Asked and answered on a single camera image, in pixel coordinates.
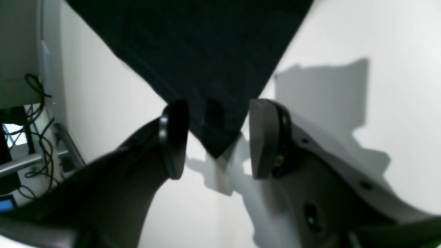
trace wire bundle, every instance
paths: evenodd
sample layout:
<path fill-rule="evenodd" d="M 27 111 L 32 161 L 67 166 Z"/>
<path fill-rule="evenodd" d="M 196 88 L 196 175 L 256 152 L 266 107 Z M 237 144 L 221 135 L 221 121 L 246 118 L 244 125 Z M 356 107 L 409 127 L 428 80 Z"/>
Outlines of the wire bundle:
<path fill-rule="evenodd" d="M 40 101 L 40 105 L 38 106 L 38 108 L 34 111 L 34 108 L 31 106 L 28 110 L 28 112 L 26 113 L 26 117 L 29 119 L 28 122 L 26 122 L 26 124 L 23 125 L 23 127 L 17 131 L 11 132 L 11 133 L 4 133 L 5 135 L 16 135 L 19 134 L 12 146 L 9 148 L 9 150 L 11 150 L 15 143 L 17 142 L 18 138 L 20 137 L 20 135 L 25 131 L 25 128 L 29 127 L 30 125 L 35 123 L 35 120 L 37 120 L 37 118 L 41 115 L 41 113 L 44 110 L 44 106 L 45 106 L 45 97 L 51 98 L 51 95 L 45 94 L 44 89 L 43 89 L 43 85 L 41 84 L 39 77 L 32 75 L 32 74 L 26 74 L 25 76 L 25 81 L 26 83 L 37 93 L 40 94 L 41 96 L 41 101 Z M 54 161 L 52 158 L 53 155 L 53 147 L 51 142 L 44 137 L 45 133 L 47 132 L 47 130 L 49 129 L 50 125 L 54 122 L 54 119 L 52 118 L 48 124 L 46 125 L 46 127 L 43 129 L 43 131 L 41 132 L 41 134 L 36 133 L 36 132 L 31 132 L 31 134 L 36 135 L 38 137 L 38 144 L 40 145 L 40 148 L 43 151 L 43 161 L 44 161 L 44 167 L 39 170 L 39 171 L 35 171 L 35 172 L 27 172 L 25 174 L 26 178 L 32 178 L 38 175 L 44 175 L 46 177 L 50 178 L 49 181 L 49 187 L 47 188 L 47 190 L 45 191 L 45 193 L 47 193 L 51 188 L 52 188 L 52 184 L 55 181 L 57 184 L 59 184 L 59 182 L 54 178 L 53 173 L 54 173 Z M 46 144 L 49 146 L 49 151 L 47 151 L 46 146 L 43 143 L 43 140 L 46 142 Z M 26 194 L 24 194 L 20 188 L 25 188 L 26 190 L 28 190 L 32 196 L 28 196 Z M 35 195 L 35 193 L 27 186 L 25 185 L 21 185 L 18 189 L 18 192 L 25 198 L 28 199 L 36 199 L 37 196 Z"/>

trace dark cloth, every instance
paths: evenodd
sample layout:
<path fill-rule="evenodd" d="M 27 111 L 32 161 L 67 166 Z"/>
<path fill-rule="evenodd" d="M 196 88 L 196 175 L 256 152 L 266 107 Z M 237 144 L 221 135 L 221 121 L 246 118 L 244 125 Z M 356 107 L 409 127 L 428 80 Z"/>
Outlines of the dark cloth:
<path fill-rule="evenodd" d="M 186 99 L 190 130 L 218 157 L 312 0 L 67 0 L 167 102 Z"/>

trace black cable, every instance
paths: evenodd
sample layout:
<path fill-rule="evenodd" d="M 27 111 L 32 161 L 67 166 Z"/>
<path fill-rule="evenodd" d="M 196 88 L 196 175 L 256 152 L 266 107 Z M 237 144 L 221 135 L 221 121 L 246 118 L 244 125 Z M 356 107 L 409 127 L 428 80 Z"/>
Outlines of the black cable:
<path fill-rule="evenodd" d="M 34 135 L 37 135 L 38 137 L 39 137 L 39 144 L 40 144 L 40 147 L 41 147 L 41 149 L 43 150 L 43 153 L 44 153 L 44 156 L 43 156 L 43 159 L 44 159 L 44 161 L 45 161 L 45 166 L 40 170 L 40 171 L 37 171 L 37 172 L 27 172 L 26 174 L 25 174 L 25 177 L 26 178 L 31 178 L 31 177 L 35 177 L 35 176 L 37 176 L 37 175 L 44 175 L 44 176 L 46 176 L 46 177 L 49 177 L 50 178 L 50 181 L 49 181 L 49 187 L 48 187 L 48 189 L 46 190 L 46 192 L 48 192 L 51 188 L 52 188 L 52 183 L 53 183 L 53 181 L 55 181 L 56 183 L 57 183 L 57 185 L 58 184 L 60 184 L 59 183 L 59 181 L 57 180 L 57 179 L 55 179 L 54 178 L 54 176 L 53 176 L 53 171 L 54 171 L 54 161 L 53 161 L 53 158 L 52 158 L 52 155 L 53 155 L 53 147 L 52 147 L 52 144 L 50 143 L 50 141 L 46 138 L 46 137 L 44 137 L 44 134 L 46 133 L 46 131 L 48 130 L 48 128 L 50 127 L 50 125 L 52 124 L 52 122 L 54 122 L 54 119 L 52 118 L 50 121 L 49 121 L 49 123 L 46 125 L 46 127 L 43 129 L 43 131 L 41 132 L 41 134 L 38 134 L 38 133 L 35 133 L 35 132 L 31 132 L 32 134 L 34 134 Z M 44 146 L 44 144 L 43 144 L 43 140 L 49 145 L 49 148 L 50 148 L 50 152 L 48 152 L 47 150 L 46 150 L 46 147 Z"/>
<path fill-rule="evenodd" d="M 29 112 L 31 111 L 31 108 L 29 108 L 28 112 L 26 113 L 26 116 L 29 115 Z M 9 150 L 11 151 L 12 148 L 14 147 L 15 143 L 17 143 L 17 140 L 20 138 L 20 135 L 22 135 L 23 132 L 19 133 L 19 135 L 17 136 L 17 138 L 15 138 L 14 142 L 12 143 L 11 147 L 9 148 Z"/>
<path fill-rule="evenodd" d="M 33 79 L 36 84 L 39 86 L 40 90 L 37 89 L 34 85 L 31 84 L 30 79 Z M 38 77 L 32 74 L 26 74 L 25 76 L 25 81 L 26 83 L 36 92 L 38 92 L 41 95 L 40 98 L 40 105 L 38 106 L 37 110 L 35 110 L 34 112 L 32 112 L 30 114 L 31 120 L 29 120 L 26 124 L 23 125 L 23 127 L 20 130 L 17 130 L 15 132 L 12 133 L 5 133 L 5 135 L 16 135 L 18 133 L 21 133 L 23 131 L 25 131 L 25 129 L 30 126 L 32 123 L 35 122 L 35 120 L 41 115 L 41 113 L 43 112 L 43 109 L 45 107 L 45 97 L 52 97 L 50 95 L 47 95 L 44 93 L 43 90 L 43 85 L 38 81 Z"/>
<path fill-rule="evenodd" d="M 30 111 L 33 111 L 33 110 L 34 110 L 34 105 L 33 105 L 33 104 L 29 105 L 29 110 L 30 110 Z"/>
<path fill-rule="evenodd" d="M 14 147 L 15 143 L 17 143 L 17 140 L 20 138 L 20 135 L 22 135 L 23 132 L 19 133 L 19 135 L 17 136 L 17 138 L 14 139 L 14 142 L 12 143 L 12 146 L 9 148 L 9 150 L 11 151 L 11 149 Z"/>
<path fill-rule="evenodd" d="M 27 83 L 27 85 L 29 85 L 29 87 L 31 87 L 34 91 L 38 92 L 40 95 L 43 95 L 47 98 L 52 98 L 51 95 L 48 95 L 46 93 L 44 93 L 44 91 L 42 90 L 42 86 L 40 87 L 40 89 L 37 89 L 34 85 L 32 85 L 29 81 L 28 78 L 32 78 L 35 82 L 37 82 L 39 84 L 39 86 L 41 85 L 39 78 L 36 75 L 32 75 L 32 74 L 26 74 L 25 76 L 25 81 Z"/>
<path fill-rule="evenodd" d="M 27 190 L 32 194 L 32 197 L 25 195 L 25 194 L 20 190 L 21 187 L 27 189 Z M 20 186 L 20 188 L 18 188 L 17 190 L 18 190 L 18 192 L 19 192 L 24 198 L 31 199 L 31 200 L 37 198 L 37 196 L 35 195 L 35 193 L 34 193 L 29 187 L 27 187 L 27 186 L 25 186 L 25 185 L 22 185 L 22 186 Z"/>
<path fill-rule="evenodd" d="M 9 132 L 7 126 L 6 126 L 4 123 L 2 123 L 2 125 L 3 125 L 3 131 L 4 131 L 4 132 Z M 11 141 L 12 141 L 12 136 L 4 135 L 4 138 L 5 138 L 6 141 L 8 141 L 8 140 L 11 140 Z"/>

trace metal bar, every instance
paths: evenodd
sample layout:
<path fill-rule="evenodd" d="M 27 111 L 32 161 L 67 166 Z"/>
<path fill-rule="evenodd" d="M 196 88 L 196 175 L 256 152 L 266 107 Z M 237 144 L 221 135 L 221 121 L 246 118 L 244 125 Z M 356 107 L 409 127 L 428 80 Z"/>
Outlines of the metal bar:
<path fill-rule="evenodd" d="M 41 155 L 35 153 L 23 158 L 15 159 L 13 161 L 4 163 L 0 165 L 0 177 L 7 176 L 11 173 L 17 172 L 21 169 L 24 169 L 39 162 L 41 162 Z"/>

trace screen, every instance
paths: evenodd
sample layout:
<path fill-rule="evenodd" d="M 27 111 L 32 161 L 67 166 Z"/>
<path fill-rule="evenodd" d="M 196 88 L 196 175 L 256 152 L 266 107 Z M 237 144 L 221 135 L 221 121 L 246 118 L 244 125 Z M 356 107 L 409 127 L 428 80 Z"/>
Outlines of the screen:
<path fill-rule="evenodd" d="M 0 201 L 0 213 L 14 210 L 14 204 L 12 200 L 3 200 Z"/>

